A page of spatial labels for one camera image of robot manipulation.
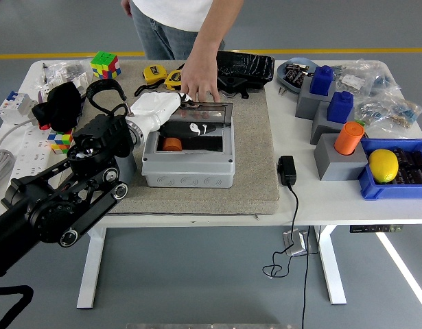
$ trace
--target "plastic bag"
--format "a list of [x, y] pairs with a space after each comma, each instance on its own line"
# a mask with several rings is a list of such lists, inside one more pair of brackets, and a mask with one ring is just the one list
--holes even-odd
[[417, 122], [422, 107], [391, 93], [366, 97], [354, 107], [355, 117], [365, 125], [378, 127], [399, 138], [407, 138], [408, 130]]
[[357, 60], [332, 66], [332, 69], [336, 91], [348, 91], [357, 101], [400, 89], [383, 62]]
[[41, 74], [33, 80], [32, 90], [38, 92], [38, 101], [47, 100], [49, 90], [64, 84], [65, 82], [74, 81], [78, 90], [84, 94], [86, 84], [90, 84], [93, 71], [90, 65], [91, 59], [84, 60], [67, 60], [43, 63]]

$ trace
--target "human hand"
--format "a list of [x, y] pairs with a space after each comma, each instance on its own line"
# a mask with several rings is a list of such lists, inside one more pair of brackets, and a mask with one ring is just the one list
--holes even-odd
[[220, 102], [217, 74], [217, 54], [194, 48], [182, 69], [181, 92], [199, 102], [207, 101], [207, 94], [210, 92], [214, 102]]
[[128, 17], [131, 17], [130, 0], [121, 0], [121, 6]]

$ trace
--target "desk control panel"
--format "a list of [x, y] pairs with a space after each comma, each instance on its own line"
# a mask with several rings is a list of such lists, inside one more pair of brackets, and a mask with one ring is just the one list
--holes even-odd
[[350, 225], [350, 233], [401, 232], [404, 225]]

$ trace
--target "gray plastic box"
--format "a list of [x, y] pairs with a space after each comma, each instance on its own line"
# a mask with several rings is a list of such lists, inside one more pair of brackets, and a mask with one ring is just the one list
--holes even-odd
[[[313, 119], [312, 136], [310, 138], [310, 144], [317, 145], [319, 138], [322, 134], [335, 134], [339, 133], [343, 128], [343, 123], [328, 121], [327, 113], [328, 106], [330, 103], [321, 101], [319, 103], [318, 110]], [[348, 120], [354, 120], [354, 109], [351, 110], [348, 116]]]
[[318, 110], [319, 103], [321, 101], [330, 102], [333, 98], [334, 92], [336, 91], [336, 84], [333, 82], [329, 87], [327, 96], [311, 94], [309, 91], [309, 85], [311, 84], [312, 79], [312, 77], [304, 77], [301, 91], [298, 96], [298, 103], [296, 105], [295, 117], [297, 118], [313, 120], [316, 111]]
[[323, 134], [314, 150], [314, 160], [320, 180], [357, 180], [368, 160], [363, 146], [358, 143], [354, 153], [343, 156], [334, 149], [339, 134]]
[[225, 104], [224, 117], [214, 116], [223, 120], [224, 125], [215, 131], [202, 136], [221, 141], [221, 149], [183, 149], [182, 151], [162, 151], [160, 134], [150, 132], [142, 155], [142, 175], [151, 187], [189, 187], [189, 188], [229, 188], [235, 175], [235, 143], [232, 124], [232, 104]]

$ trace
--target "orange cylinder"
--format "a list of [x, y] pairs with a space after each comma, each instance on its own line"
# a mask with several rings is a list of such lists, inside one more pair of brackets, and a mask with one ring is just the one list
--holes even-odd
[[162, 151], [181, 151], [182, 141], [178, 138], [167, 137], [163, 140]]
[[364, 134], [364, 128], [357, 122], [350, 121], [344, 124], [334, 143], [336, 151], [343, 156], [352, 154]]

